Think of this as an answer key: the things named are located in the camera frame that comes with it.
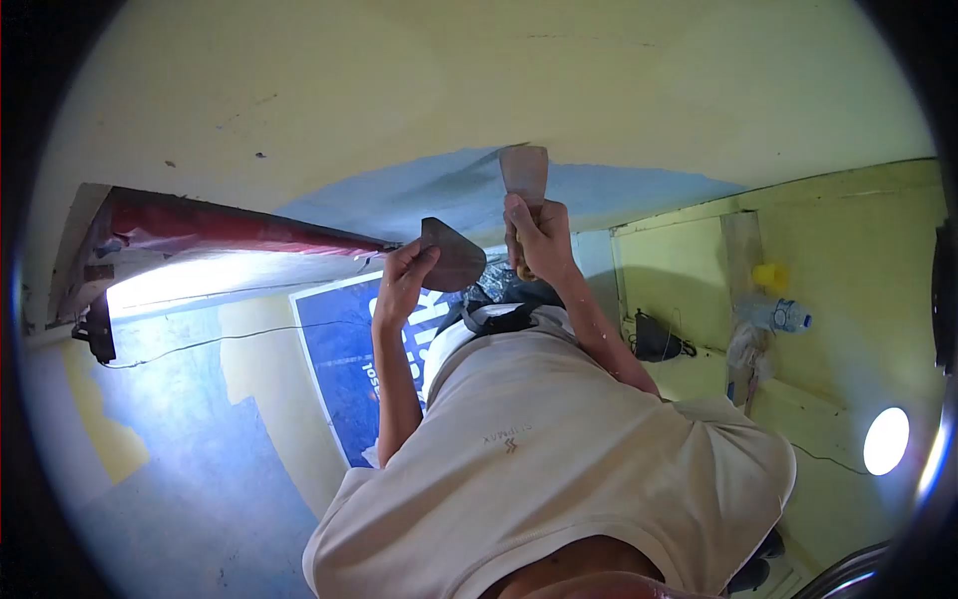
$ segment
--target yellow cup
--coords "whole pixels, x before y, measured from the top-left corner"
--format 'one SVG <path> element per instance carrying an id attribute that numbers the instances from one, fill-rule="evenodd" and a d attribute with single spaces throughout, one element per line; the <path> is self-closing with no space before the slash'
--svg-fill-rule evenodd
<path id="1" fill-rule="evenodd" d="M 781 295 L 788 289 L 788 269 L 782 265 L 758 265 L 752 268 L 752 281 Z"/>

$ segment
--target right hand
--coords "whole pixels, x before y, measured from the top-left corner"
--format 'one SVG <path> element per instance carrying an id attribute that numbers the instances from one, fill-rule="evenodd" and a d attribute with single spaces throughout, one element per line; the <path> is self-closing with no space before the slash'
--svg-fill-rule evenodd
<path id="1" fill-rule="evenodd" d="M 513 268 L 524 255 L 533 273 L 554 288 L 579 274 L 572 259 L 569 213 L 565 204 L 545 200 L 536 219 L 533 219 L 525 200 L 517 194 L 508 194 L 504 204 L 506 210 L 502 218 L 506 222 L 506 247 Z M 515 238 L 516 232 L 521 245 Z"/>

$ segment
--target black bag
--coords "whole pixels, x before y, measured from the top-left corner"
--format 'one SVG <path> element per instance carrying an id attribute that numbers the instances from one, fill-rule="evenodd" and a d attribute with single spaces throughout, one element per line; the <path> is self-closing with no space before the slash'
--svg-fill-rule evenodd
<path id="1" fill-rule="evenodd" d="M 657 320 L 642 312 L 635 313 L 635 335 L 632 353 L 644 362 L 661 362 L 679 354 L 695 357 L 696 346 L 669 333 Z"/>

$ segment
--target man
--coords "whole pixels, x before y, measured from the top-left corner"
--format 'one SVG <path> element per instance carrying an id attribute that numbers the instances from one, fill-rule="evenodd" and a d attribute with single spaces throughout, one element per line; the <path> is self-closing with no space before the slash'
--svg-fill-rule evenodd
<path id="1" fill-rule="evenodd" d="M 303 556 L 309 586 L 321 599 L 720 593 L 782 514 L 790 445 L 726 398 L 661 400 L 573 262 L 565 206 L 547 200 L 537 220 L 518 196 L 505 207 L 513 267 L 524 251 L 565 310 L 439 334 L 423 417 L 400 330 L 439 250 L 415 241 L 387 258 L 373 318 L 382 470 L 346 473 Z"/>

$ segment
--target round light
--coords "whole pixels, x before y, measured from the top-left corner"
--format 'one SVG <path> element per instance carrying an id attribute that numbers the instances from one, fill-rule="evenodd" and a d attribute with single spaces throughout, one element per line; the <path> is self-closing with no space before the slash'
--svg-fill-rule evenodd
<path id="1" fill-rule="evenodd" d="M 875 476 L 898 466 L 908 447 L 908 417 L 900 407 L 881 412 L 865 436 L 865 468 Z"/>

